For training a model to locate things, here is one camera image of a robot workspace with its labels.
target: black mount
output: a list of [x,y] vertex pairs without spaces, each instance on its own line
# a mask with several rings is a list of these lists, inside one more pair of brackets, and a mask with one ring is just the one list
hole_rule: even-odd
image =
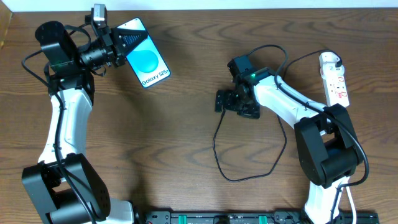
[[[344,106],[335,104],[325,107],[326,114],[343,123],[350,133],[355,131]],[[335,134],[335,137],[323,142],[321,131]],[[335,124],[328,123],[326,116],[318,114],[304,118],[294,124],[298,158],[305,175],[316,185],[324,188],[343,176],[351,176],[363,157],[354,146],[353,140]]]
[[[96,221],[106,220],[111,211],[108,189],[83,154],[69,154],[62,160],[72,182],[91,208]],[[22,183],[43,223],[85,223],[90,221],[72,189],[56,192],[61,184],[57,162],[27,167]]]
[[227,67],[233,77],[235,89],[217,91],[215,111],[231,110],[245,118],[259,119],[260,105],[255,99],[253,86],[275,72],[269,68],[256,69],[247,55],[232,59]]
[[[86,34],[90,41],[89,34],[82,28],[64,26],[57,21],[46,22],[37,28],[35,37],[49,60],[44,70],[50,95],[69,88],[84,89],[93,102],[93,74],[104,76],[105,64],[109,67],[124,65],[128,53],[148,37],[145,30],[98,27],[93,22],[93,14],[92,9],[91,15],[85,16],[85,23],[91,24],[97,39],[81,47],[72,41],[67,29]],[[50,75],[49,67],[55,74]],[[95,72],[101,68],[104,68],[103,73]]]

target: smartphone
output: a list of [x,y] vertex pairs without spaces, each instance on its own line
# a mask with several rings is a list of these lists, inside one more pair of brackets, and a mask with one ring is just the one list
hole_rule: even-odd
[[[120,25],[120,29],[146,30],[139,18]],[[169,77],[171,72],[157,50],[150,35],[127,55],[127,61],[136,73],[141,85],[148,88]]]

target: power strip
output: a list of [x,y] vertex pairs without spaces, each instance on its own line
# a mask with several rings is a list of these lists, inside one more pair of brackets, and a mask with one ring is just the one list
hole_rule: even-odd
[[332,53],[325,52],[319,56],[321,66],[321,77],[323,79],[323,87],[326,94],[326,102],[328,106],[339,103],[341,106],[349,106],[348,91],[344,79],[344,65],[336,67],[336,62],[340,58]]

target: wood grain surface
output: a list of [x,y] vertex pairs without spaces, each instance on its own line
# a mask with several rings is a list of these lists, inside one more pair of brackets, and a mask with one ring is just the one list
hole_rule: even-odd
[[[21,174],[44,148],[51,104],[46,88],[23,70],[21,60],[39,49],[34,37],[39,25],[57,20],[78,26],[87,13],[15,13],[12,18],[0,50],[0,222],[40,223]],[[381,223],[397,222],[398,9],[121,11],[109,12],[109,25],[135,17],[147,26],[172,76],[146,90],[128,65],[95,78],[87,158],[112,197],[132,200],[143,210],[302,208],[309,181],[286,123],[287,149],[271,176],[241,183],[221,177],[211,149],[220,118],[215,93],[233,87],[229,60],[259,45],[283,45],[290,59],[328,47],[344,59],[349,115],[370,162],[369,179],[352,188],[355,205],[376,211]],[[86,42],[81,34],[73,38]],[[262,50],[254,60],[277,68],[282,54]],[[40,55],[27,64],[42,73],[45,63]],[[325,102],[316,56],[292,66],[286,81]],[[275,114],[263,108],[260,120],[227,112],[217,150],[226,175],[244,177],[267,172],[283,143]],[[351,179],[363,171],[359,166]],[[340,207],[349,210],[346,195]]]
[[7,8],[7,6],[2,1],[0,1],[0,49],[4,44],[4,39],[6,38],[11,16],[12,12]]

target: black cable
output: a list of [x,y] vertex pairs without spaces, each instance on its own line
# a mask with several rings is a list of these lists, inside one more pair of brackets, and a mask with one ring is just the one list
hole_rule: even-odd
[[286,76],[287,70],[289,69],[289,67],[290,67],[294,62],[297,62],[297,61],[299,61],[299,60],[301,60],[301,59],[303,59],[303,58],[305,58],[305,57],[311,56],[311,55],[313,55],[313,54],[316,54],[316,53],[324,53],[324,52],[331,52],[331,53],[334,53],[335,55],[337,55],[337,57],[339,58],[339,61],[336,63],[336,67],[340,67],[340,66],[343,64],[343,59],[341,59],[340,55],[338,55],[336,52],[334,52],[334,51],[332,51],[332,50],[330,50],[330,49],[317,50],[317,51],[311,52],[311,53],[309,53],[309,54],[306,54],[306,55],[304,55],[304,56],[301,56],[301,57],[299,57],[299,58],[296,58],[295,60],[293,60],[293,61],[291,61],[289,64],[287,64],[287,65],[286,65],[286,68],[285,68],[285,71],[284,71],[284,75],[282,76],[282,79],[285,80],[285,76]]
[[84,26],[86,26],[86,24],[80,25],[78,27],[71,26],[71,25],[65,25],[65,30],[72,30],[69,35],[73,34],[73,31],[77,31],[77,32],[81,32],[87,36],[87,38],[88,38],[87,44],[78,47],[79,53],[85,52],[86,50],[88,50],[90,48],[90,45],[91,45],[91,37],[90,37],[89,33],[87,32],[87,30],[82,28]]
[[[285,53],[285,61],[284,63],[287,61],[288,59],[288,55],[287,52],[280,47],[280,49]],[[287,96],[291,97],[292,99],[294,99],[295,101],[297,101],[298,103],[300,103],[301,105],[305,106],[308,109],[311,109],[319,114],[322,114],[323,116],[325,116],[326,118],[328,118],[332,123],[334,123],[335,125],[337,125],[339,127],[340,130],[344,131],[355,143],[355,145],[357,146],[359,152],[361,153],[362,157],[363,157],[363,161],[364,161],[364,166],[365,166],[365,172],[363,177],[360,180],[357,180],[356,182],[352,182],[352,183],[347,183],[347,184],[340,184],[339,186],[337,186],[336,188],[336,196],[333,202],[333,206],[331,209],[331,215],[330,215],[330,223],[333,222],[333,211],[336,208],[336,204],[337,204],[337,200],[338,200],[338,196],[341,192],[341,188],[343,187],[351,187],[351,186],[356,186],[359,184],[362,184],[363,182],[365,182],[365,180],[368,178],[369,175],[369,162],[368,162],[368,158],[366,157],[365,151],[363,150],[362,146],[360,145],[360,143],[358,142],[358,140],[350,133],[350,131],[346,128],[346,126],[341,123],[339,120],[333,118],[332,116],[328,115],[327,113],[325,113],[324,111],[321,111],[317,108],[312,107],[308,102],[304,103],[301,100],[299,100],[298,98],[296,98],[293,94],[290,94],[288,91],[286,91],[283,87],[282,84],[283,83],[279,83],[277,81],[277,77],[278,77],[278,73],[279,73],[279,69],[276,71],[275,75],[274,75],[274,81],[275,84],[277,86],[277,88],[279,88],[282,92],[284,92]]]
[[[260,47],[256,47],[255,49],[251,50],[246,55],[249,56],[249,55],[253,54],[255,51],[263,49],[263,48],[266,48],[266,47],[276,47],[276,48],[281,49],[281,50],[283,49],[283,48],[281,48],[281,46],[278,46],[278,45],[266,44],[266,45],[262,45]],[[286,62],[283,62],[282,65],[279,66],[277,72],[280,71],[285,64],[286,64]],[[220,174],[224,177],[224,179],[226,179],[229,182],[240,182],[240,181],[245,181],[245,180],[251,180],[251,179],[266,177],[266,176],[270,175],[274,171],[276,165],[278,164],[279,159],[282,157],[282,155],[283,155],[283,153],[285,151],[285,148],[286,148],[286,144],[287,144],[287,137],[286,137],[285,129],[284,129],[283,125],[282,125],[282,122],[280,121],[280,117],[277,116],[277,119],[278,119],[278,122],[279,122],[279,125],[280,125],[280,129],[282,130],[282,133],[284,134],[285,143],[284,143],[284,146],[282,147],[282,150],[279,153],[278,158],[275,160],[274,165],[271,167],[269,172],[266,173],[266,174],[254,175],[254,176],[250,176],[250,177],[245,177],[245,178],[233,180],[233,179],[229,179],[227,176],[225,176],[224,172],[221,169],[220,163],[218,162],[217,153],[216,153],[216,137],[217,137],[218,130],[219,130],[220,126],[221,126],[221,122],[223,121],[224,115],[225,115],[225,109],[223,110],[223,112],[221,114],[221,119],[220,119],[220,122],[218,123],[217,129],[216,129],[216,133],[214,133],[214,138],[213,138],[213,152],[214,152],[214,157],[216,159],[216,163],[217,163],[217,166],[218,166],[218,170],[220,171]]]
[[[89,24],[90,24],[90,23],[85,23],[85,24],[82,24],[82,25],[80,25],[80,26],[78,26],[78,27],[79,27],[79,28],[83,28],[83,27],[85,27],[85,26],[87,26],[87,25],[89,25]],[[71,32],[69,33],[69,35],[74,34],[76,31],[77,31],[77,30],[71,31]]]
[[276,165],[278,164],[280,157],[283,155],[283,153],[285,151],[285,148],[286,148],[286,144],[287,144],[286,133],[285,133],[285,130],[283,129],[282,122],[280,121],[279,116],[277,116],[277,117],[278,117],[279,125],[280,125],[280,127],[282,129],[282,133],[284,134],[285,144],[282,147],[282,150],[280,151],[278,158],[275,160],[274,165],[271,167],[269,172],[266,173],[266,174],[254,175],[254,176],[250,176],[250,177],[245,177],[245,178],[234,179],[233,180],[233,179],[229,179],[227,176],[225,176],[223,170],[221,169],[220,163],[218,162],[217,153],[216,153],[216,137],[217,137],[218,130],[219,130],[220,126],[221,126],[221,122],[223,121],[223,118],[224,118],[224,115],[225,115],[225,111],[226,110],[224,109],[222,114],[221,114],[221,119],[220,119],[220,122],[218,123],[217,129],[216,129],[216,133],[214,133],[214,138],[213,138],[213,152],[214,152],[214,157],[216,159],[216,163],[217,163],[217,166],[218,166],[218,170],[220,171],[220,174],[224,177],[224,179],[226,179],[229,182],[241,182],[241,181],[245,181],[245,180],[251,180],[251,179],[266,177],[266,176],[270,175],[272,173],[272,171],[274,171]]
[[[40,53],[42,53],[43,50],[39,50],[37,52],[34,52],[31,55],[28,55],[27,57],[25,57],[22,60],[22,67],[24,67],[24,69],[29,72],[31,75],[33,75],[36,79],[38,79],[40,82],[42,82],[48,89],[50,89],[50,85],[40,76],[38,76],[37,74],[35,74],[32,70],[30,70],[26,65],[25,62],[27,59],[30,59]],[[62,166],[61,163],[61,158],[60,158],[60,150],[61,147],[59,147],[59,139],[60,139],[60,131],[61,131],[61,122],[62,122],[62,116],[63,116],[63,111],[64,111],[64,105],[63,105],[63,101],[62,99],[58,96],[57,91],[55,91],[56,94],[54,94],[54,96],[57,98],[59,104],[60,104],[60,114],[58,117],[58,121],[57,121],[57,127],[55,130],[55,142],[53,144],[54,147],[54,152],[55,152],[55,158],[57,160],[57,164],[58,164],[58,168],[61,172],[61,174],[63,175],[63,177],[65,178],[65,180],[67,181],[67,183],[69,184],[70,188],[72,189],[73,193],[76,195],[76,197],[78,198],[78,200],[80,201],[80,203],[83,205],[83,208],[86,210],[87,214],[90,217],[90,221],[91,223],[95,224],[95,217],[93,215],[93,212],[90,210],[86,200],[83,198],[83,196],[81,196],[79,190],[76,188],[75,184],[72,182],[72,180],[70,179],[69,175],[68,175],[68,171],[64,168],[64,166]]]

